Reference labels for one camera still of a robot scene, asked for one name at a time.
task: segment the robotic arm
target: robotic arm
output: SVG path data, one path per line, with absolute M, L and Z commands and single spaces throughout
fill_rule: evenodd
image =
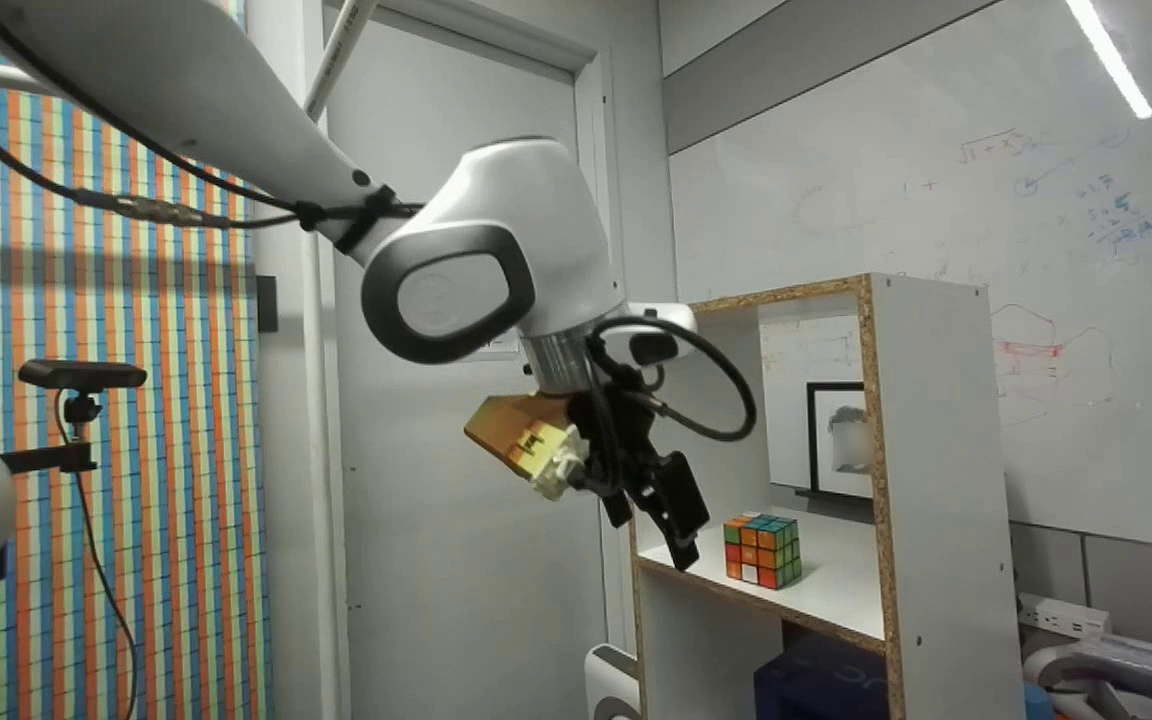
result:
M 638 504 L 674 565 L 696 561 L 703 499 L 683 457 L 654 457 L 648 440 L 653 420 L 674 410 L 603 349 L 628 307 L 612 279 L 600 211 L 558 143 L 475 146 L 416 211 L 321 135 L 249 35 L 208 0 L 0 0 L 0 51 L 175 169 L 325 233 L 362 265 L 360 307 L 387 353 L 451 365 L 515 326 L 541 397 L 491 406 L 536 416 L 545 405 L 545 423 L 581 431 L 564 442 L 567 457 L 547 462 L 547 478 L 594 492 L 612 525 L 628 519 L 628 499 Z M 140 194 L 71 191 L 71 199 L 134 220 L 229 229 Z M 665 344 L 686 339 L 718 359 L 679 322 L 638 319 L 634 334 L 643 332 Z M 706 436 L 737 440 L 750 429 L 750 397 L 732 365 L 718 359 L 718 367 L 748 420 Z M 518 429 L 495 440 L 524 442 L 532 423 Z

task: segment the whiteboard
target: whiteboard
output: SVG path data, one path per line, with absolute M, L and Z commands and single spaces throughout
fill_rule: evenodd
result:
M 1152 0 L 1096 9 L 1152 101 Z M 671 154 L 671 188 L 686 300 L 983 285 L 1012 517 L 1152 541 L 1152 118 L 1068 2 L 1000 0 Z

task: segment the rubik's cube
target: rubik's cube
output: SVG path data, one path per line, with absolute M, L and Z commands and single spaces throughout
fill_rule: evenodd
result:
M 724 525 L 726 575 L 759 589 L 799 579 L 799 525 L 787 517 L 732 517 Z

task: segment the picture frame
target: picture frame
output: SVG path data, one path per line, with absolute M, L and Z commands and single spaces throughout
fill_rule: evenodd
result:
M 812 492 L 871 499 L 865 385 L 807 385 Z

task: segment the colorful striped curtain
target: colorful striped curtain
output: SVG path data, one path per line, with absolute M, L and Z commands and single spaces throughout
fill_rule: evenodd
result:
M 63 182 L 244 211 L 51 95 L 0 90 L 0 138 Z M 0 162 L 0 451 L 58 442 L 51 397 L 15 378 L 32 354 L 149 367 L 104 393 L 85 476 L 140 650 L 89 561 L 76 478 L 15 476 L 0 717 L 120 717 L 130 671 L 134 717 L 266 717 L 250 245 L 85 211 Z

